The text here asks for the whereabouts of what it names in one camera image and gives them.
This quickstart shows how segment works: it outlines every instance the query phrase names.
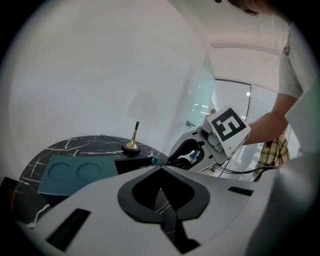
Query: round table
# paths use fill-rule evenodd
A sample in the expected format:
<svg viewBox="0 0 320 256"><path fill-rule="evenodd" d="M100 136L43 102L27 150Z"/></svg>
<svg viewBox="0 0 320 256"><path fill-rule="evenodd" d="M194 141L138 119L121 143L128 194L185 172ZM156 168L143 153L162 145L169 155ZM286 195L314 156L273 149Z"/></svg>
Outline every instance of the round table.
<svg viewBox="0 0 320 256"><path fill-rule="evenodd" d="M115 163L123 160L155 157L166 162L167 156L145 144L137 155L126 155L122 151L122 142L129 139L112 136L82 136L60 141L40 152L23 170L13 197L12 212L15 219L34 227L41 216L51 209L50 205L38 194L38 187L50 158L54 155L70 157L106 157L112 156Z"/></svg>

